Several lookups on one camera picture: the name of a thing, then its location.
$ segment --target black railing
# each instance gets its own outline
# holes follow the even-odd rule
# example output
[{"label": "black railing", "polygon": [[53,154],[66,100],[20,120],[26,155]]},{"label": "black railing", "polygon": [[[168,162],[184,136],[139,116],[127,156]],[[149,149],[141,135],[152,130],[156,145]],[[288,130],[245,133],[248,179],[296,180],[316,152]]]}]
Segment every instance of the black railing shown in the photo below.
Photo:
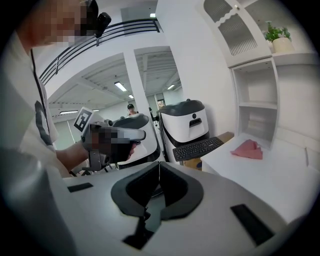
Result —
[{"label": "black railing", "polygon": [[73,47],[65,49],[50,63],[39,78],[42,83],[46,85],[48,81],[54,75],[58,74],[59,70],[61,70],[68,62],[72,61],[75,57],[86,50],[94,46],[98,47],[100,44],[111,39],[150,31],[157,31],[160,33],[157,19],[155,18],[135,19],[110,25],[106,28],[100,38],[92,36],[85,42],[81,42]]}]

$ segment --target white table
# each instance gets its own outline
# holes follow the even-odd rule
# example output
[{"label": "white table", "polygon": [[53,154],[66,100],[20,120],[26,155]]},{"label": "white table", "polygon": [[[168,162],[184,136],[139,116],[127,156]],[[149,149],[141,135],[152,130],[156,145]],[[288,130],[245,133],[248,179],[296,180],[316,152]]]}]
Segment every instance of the white table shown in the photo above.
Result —
[{"label": "white table", "polygon": [[247,139],[242,134],[203,156],[202,171],[228,178],[274,208],[289,223],[306,214],[319,192],[320,173],[307,167],[306,150],[275,139],[263,159],[232,155]]}]

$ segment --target black keyboard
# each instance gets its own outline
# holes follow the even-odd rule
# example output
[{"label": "black keyboard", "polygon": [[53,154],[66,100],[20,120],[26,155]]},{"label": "black keyboard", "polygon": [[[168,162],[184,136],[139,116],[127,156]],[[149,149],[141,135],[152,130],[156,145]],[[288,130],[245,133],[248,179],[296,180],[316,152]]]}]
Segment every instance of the black keyboard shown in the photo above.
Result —
[{"label": "black keyboard", "polygon": [[213,137],[174,148],[173,155],[177,162],[200,158],[223,144],[224,143],[220,139]]}]

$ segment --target white desk surface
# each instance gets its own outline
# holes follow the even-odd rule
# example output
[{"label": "white desk surface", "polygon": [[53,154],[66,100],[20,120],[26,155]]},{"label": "white desk surface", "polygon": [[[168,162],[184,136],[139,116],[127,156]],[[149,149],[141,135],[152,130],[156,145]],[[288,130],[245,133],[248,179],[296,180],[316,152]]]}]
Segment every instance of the white desk surface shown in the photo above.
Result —
[{"label": "white desk surface", "polygon": [[230,153],[248,139],[255,137],[242,134],[201,157],[202,171],[238,183],[274,208],[287,223],[308,213],[319,192],[320,172],[307,167],[305,149],[275,139],[271,150],[262,148],[262,160]]},{"label": "white desk surface", "polygon": [[140,171],[142,167],[150,164],[145,163],[130,169],[77,178],[64,178],[63,180],[68,187],[91,183],[93,187],[71,193],[71,196],[77,201],[85,214],[98,220],[114,238],[123,240],[135,233],[139,218],[127,216],[120,211],[111,197],[111,189],[117,181]]}]

